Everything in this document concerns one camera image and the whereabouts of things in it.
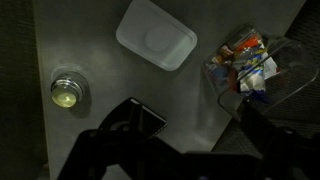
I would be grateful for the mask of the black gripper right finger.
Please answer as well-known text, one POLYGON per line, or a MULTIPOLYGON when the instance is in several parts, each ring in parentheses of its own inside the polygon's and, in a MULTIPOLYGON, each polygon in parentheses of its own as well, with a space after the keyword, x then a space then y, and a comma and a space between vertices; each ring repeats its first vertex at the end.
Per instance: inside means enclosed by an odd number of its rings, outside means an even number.
POLYGON ((258 180, 293 180, 300 169, 310 180, 320 180, 320 133, 311 138, 289 127, 277 127, 249 102, 240 105, 240 127, 263 155, 258 180))

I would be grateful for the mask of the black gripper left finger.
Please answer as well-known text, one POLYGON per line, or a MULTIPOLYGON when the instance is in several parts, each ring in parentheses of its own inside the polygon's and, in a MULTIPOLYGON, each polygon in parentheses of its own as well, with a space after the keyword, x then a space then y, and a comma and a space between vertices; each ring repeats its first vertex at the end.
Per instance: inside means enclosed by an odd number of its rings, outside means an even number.
POLYGON ((83 131, 58 180, 102 180, 119 165, 131 180, 186 180, 183 155, 157 137, 137 131, 83 131))

